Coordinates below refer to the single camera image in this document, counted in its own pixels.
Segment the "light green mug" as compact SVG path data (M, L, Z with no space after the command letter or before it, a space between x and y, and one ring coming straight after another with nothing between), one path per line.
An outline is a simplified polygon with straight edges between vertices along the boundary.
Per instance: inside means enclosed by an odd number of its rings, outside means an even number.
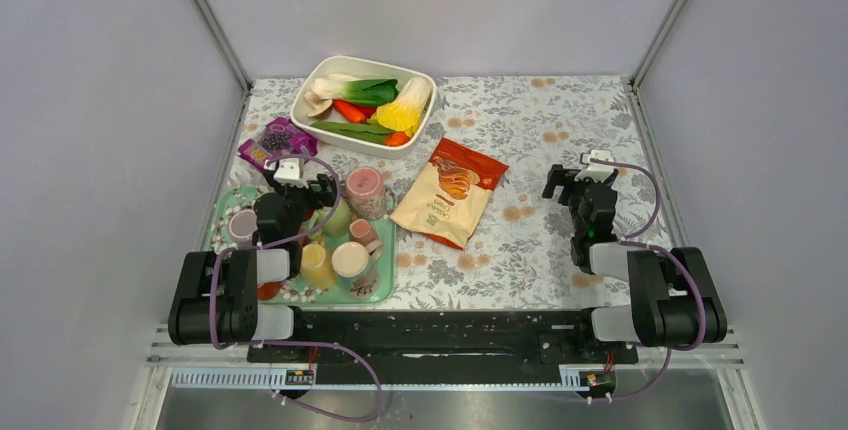
M352 212L344 198L339 201L335 212L330 216L329 220L320 228L325 236L342 237L348 234L349 226L352 223Z

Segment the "large pink patterned mug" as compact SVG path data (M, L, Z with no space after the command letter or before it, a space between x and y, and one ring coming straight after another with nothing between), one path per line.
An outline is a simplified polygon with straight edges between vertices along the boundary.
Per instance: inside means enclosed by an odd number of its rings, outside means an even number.
M363 219L377 220L388 211L383 176L375 168L353 170L345 179L344 193L353 212Z

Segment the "small pink mug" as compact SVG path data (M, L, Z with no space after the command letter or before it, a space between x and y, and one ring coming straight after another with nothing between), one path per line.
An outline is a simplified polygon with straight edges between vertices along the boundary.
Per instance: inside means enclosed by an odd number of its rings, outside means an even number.
M357 219L349 225L348 231L350 240L362 245L372 259L381 256L384 244L369 221Z

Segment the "cream floral mug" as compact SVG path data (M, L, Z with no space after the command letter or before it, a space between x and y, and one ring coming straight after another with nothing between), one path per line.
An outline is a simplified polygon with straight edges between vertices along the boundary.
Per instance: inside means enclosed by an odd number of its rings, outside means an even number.
M337 286L354 299L371 297L378 287L378 274L368 249L357 242L345 242L332 253L331 265Z

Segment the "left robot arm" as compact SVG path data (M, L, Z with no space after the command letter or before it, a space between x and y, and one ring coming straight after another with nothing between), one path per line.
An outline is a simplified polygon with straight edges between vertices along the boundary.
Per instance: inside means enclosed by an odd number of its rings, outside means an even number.
M340 202L338 180L334 173L323 173L291 184L265 175L270 190L233 192L239 202L226 207L209 250L184 257L168 315L173 344L272 340L272 348L288 361L309 351L311 337L294 324L294 311L263 303L299 276L303 224L311 217L324 220Z

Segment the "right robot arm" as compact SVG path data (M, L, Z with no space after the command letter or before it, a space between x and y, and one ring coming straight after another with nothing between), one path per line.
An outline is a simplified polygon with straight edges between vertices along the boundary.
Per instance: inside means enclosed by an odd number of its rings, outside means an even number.
M583 169L554 165L542 192L568 208L571 257L583 273L627 284L625 305L585 309L573 336L575 352L597 362L613 343L692 350L721 342L728 320L702 251L664 249L619 238L613 230L620 165L591 159Z

